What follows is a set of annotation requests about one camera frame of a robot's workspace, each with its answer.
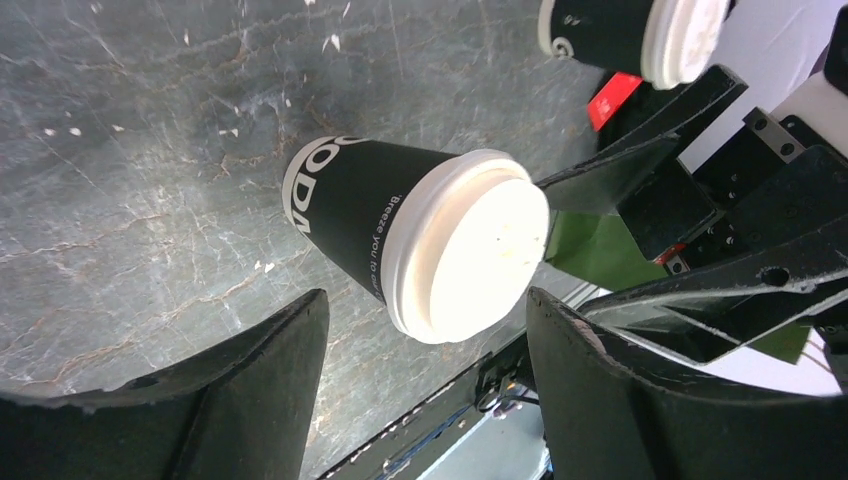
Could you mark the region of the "white cup lid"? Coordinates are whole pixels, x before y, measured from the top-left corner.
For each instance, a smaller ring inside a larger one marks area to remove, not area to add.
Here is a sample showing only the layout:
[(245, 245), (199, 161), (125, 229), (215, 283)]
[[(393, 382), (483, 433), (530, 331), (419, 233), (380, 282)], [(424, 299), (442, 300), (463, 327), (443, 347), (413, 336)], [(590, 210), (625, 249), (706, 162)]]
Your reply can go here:
[(458, 343), (504, 319), (542, 261), (545, 194), (509, 154), (474, 150), (430, 169), (401, 197), (379, 279), (397, 330)]
[(655, 0), (647, 18), (640, 72), (657, 90), (697, 80), (715, 51), (729, 0)]

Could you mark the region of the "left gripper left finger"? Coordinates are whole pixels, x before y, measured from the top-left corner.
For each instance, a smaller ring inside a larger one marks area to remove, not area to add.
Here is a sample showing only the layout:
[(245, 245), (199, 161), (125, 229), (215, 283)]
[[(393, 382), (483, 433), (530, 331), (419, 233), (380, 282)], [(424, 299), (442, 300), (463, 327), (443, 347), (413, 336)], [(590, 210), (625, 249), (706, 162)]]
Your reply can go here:
[(5, 479), (295, 479), (325, 358), (309, 291), (261, 323), (112, 391), (1, 397)]

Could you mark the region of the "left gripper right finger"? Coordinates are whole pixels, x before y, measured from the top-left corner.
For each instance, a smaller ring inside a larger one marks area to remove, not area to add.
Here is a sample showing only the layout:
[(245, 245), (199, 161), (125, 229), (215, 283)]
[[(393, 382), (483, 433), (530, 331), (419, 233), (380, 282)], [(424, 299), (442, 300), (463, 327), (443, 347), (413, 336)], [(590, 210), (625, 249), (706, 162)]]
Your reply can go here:
[(526, 335), (558, 479), (843, 479), (847, 399), (676, 363), (527, 294)]

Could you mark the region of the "black paper coffee cup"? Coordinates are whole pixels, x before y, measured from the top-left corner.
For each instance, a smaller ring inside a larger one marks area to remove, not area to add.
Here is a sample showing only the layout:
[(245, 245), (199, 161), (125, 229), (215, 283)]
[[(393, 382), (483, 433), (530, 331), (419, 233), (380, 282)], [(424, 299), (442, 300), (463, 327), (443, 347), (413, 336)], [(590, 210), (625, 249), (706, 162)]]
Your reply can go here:
[(545, 54), (639, 76), (652, 0), (543, 0), (537, 35)]

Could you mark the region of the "green box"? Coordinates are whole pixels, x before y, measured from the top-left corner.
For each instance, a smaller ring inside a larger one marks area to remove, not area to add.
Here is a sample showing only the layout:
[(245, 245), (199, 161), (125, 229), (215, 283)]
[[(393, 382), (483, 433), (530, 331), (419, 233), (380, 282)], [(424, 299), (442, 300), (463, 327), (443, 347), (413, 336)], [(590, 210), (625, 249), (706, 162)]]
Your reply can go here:
[[(644, 258), (622, 219), (567, 211), (553, 212), (546, 261), (571, 276), (617, 292), (664, 279), (668, 271)], [(768, 294), (721, 300), (700, 309), (697, 301), (665, 310), (639, 307), (648, 317), (624, 331), (695, 363), (709, 363), (742, 344), (794, 364), (809, 329), (786, 323), (777, 308), (799, 306), (798, 295)]]

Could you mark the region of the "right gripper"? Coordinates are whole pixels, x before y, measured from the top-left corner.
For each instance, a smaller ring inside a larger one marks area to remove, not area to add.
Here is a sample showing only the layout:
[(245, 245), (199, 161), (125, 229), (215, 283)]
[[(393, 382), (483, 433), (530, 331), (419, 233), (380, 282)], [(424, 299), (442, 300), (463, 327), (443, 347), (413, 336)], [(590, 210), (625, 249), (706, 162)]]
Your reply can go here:
[[(797, 236), (847, 210), (847, 84), (827, 72), (774, 111), (752, 106), (701, 164), (685, 149), (748, 85), (710, 67), (669, 91), (640, 86), (616, 113), (616, 142), (536, 182), (554, 210), (618, 211), (638, 256), (671, 271)], [(590, 323), (703, 365), (847, 300), (847, 221), (759, 252), (580, 307)]]

